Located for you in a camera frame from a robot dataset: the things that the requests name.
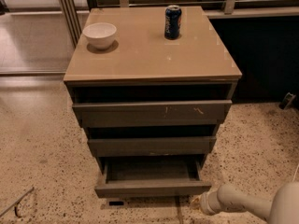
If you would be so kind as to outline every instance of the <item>white bowl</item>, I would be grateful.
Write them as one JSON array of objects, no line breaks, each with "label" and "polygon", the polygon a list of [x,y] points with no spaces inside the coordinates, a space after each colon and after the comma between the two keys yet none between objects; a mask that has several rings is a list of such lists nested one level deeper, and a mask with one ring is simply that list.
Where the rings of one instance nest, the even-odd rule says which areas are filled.
[{"label": "white bowl", "polygon": [[116,30],[115,25],[99,22],[85,27],[83,34],[95,48],[107,49],[115,39]]}]

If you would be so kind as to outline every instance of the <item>soda can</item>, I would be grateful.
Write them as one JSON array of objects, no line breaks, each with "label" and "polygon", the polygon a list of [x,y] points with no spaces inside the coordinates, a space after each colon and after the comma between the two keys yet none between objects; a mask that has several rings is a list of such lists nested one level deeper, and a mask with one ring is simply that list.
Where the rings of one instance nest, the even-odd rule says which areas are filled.
[{"label": "soda can", "polygon": [[165,12],[165,31],[167,39],[176,39],[179,36],[181,9],[178,5],[170,5]]}]

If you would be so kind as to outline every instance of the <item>wooden cabinet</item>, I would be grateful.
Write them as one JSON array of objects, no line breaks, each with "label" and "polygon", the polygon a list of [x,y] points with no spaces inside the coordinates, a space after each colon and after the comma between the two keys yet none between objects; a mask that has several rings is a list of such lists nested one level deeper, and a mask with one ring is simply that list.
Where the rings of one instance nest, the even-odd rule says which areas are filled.
[{"label": "wooden cabinet", "polygon": [[203,10],[184,7],[183,14],[174,41],[164,38],[163,7],[89,16],[87,23],[116,24],[118,46],[95,50],[82,36],[64,82],[102,172],[99,197],[190,195],[211,186],[200,169],[241,74]]}]

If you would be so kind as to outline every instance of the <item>floor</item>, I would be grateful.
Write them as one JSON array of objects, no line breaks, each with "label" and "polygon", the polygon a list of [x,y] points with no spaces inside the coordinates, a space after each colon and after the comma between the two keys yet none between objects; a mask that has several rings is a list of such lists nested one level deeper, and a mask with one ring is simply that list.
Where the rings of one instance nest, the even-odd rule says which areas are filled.
[{"label": "floor", "polygon": [[[52,37],[53,31],[66,33],[63,20],[55,16],[59,17],[0,17],[4,48],[0,49],[0,67],[65,69],[72,48],[67,35]],[[10,19],[12,28],[4,24]],[[55,19],[61,24],[59,29],[50,24]],[[38,44],[43,45],[40,57],[34,52]],[[190,205],[196,197],[135,198],[125,200],[124,206],[99,199],[93,190],[99,168],[62,80],[0,77],[0,210],[35,188],[0,223],[264,223],[249,213],[205,216]],[[210,181],[212,190],[232,183],[248,194],[271,200],[279,187],[293,179],[299,162],[298,127],[299,113],[294,108],[281,110],[276,103],[233,105],[201,171],[202,180]]]}]

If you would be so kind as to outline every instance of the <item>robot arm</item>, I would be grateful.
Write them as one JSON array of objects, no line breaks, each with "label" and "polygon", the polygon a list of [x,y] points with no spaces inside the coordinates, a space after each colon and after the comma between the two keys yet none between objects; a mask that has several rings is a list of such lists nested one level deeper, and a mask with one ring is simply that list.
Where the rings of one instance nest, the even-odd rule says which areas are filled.
[{"label": "robot arm", "polygon": [[217,191],[203,193],[200,207],[207,215],[249,211],[269,224],[298,224],[299,183],[284,185],[278,190],[273,202],[250,196],[233,185],[224,184]]}]

